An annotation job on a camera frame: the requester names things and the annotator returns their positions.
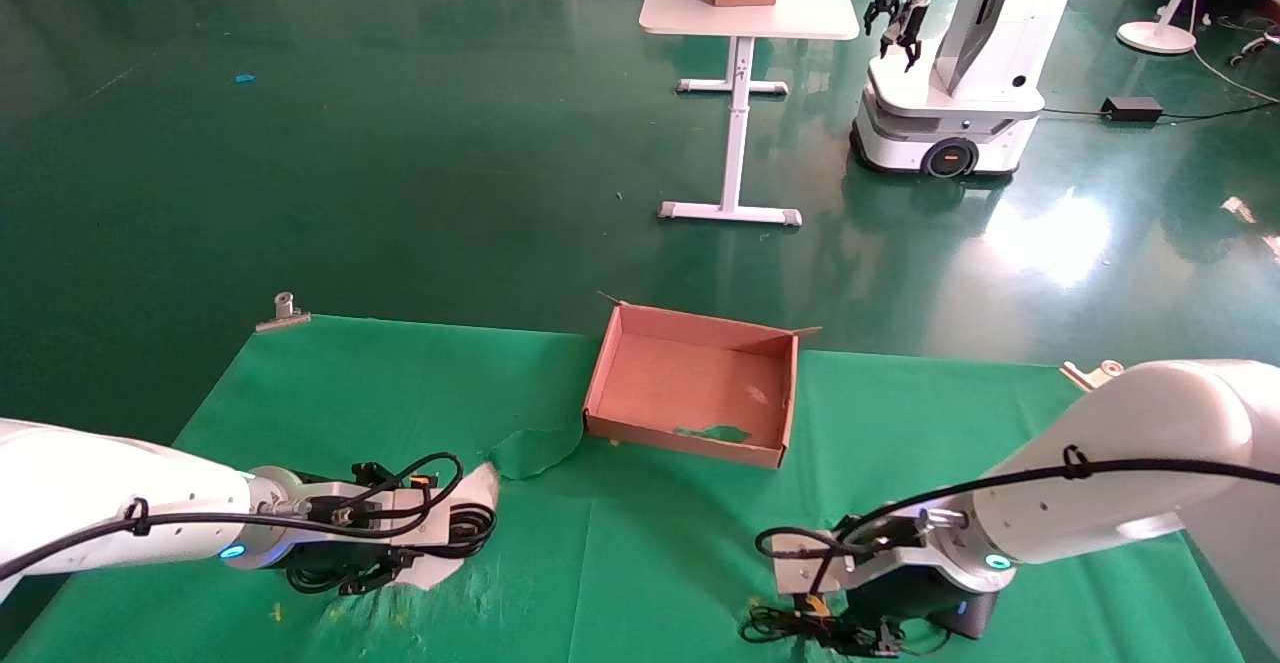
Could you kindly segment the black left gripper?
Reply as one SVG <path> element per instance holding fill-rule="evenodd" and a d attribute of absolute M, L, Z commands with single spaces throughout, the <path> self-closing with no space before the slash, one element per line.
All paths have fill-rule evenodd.
<path fill-rule="evenodd" d="M 301 594 L 360 596 L 388 585 L 420 557 L 412 548 L 364 540 L 306 543 L 285 554 L 285 581 Z"/>

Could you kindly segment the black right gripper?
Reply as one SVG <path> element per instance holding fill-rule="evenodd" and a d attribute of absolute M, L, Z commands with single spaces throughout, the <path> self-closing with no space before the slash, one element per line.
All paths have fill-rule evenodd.
<path fill-rule="evenodd" d="M 969 640 L 980 639 L 1000 593 L 972 593 L 934 567 L 905 566 L 847 593 L 840 617 L 840 654 L 900 658 L 901 622 L 924 619 Z"/>

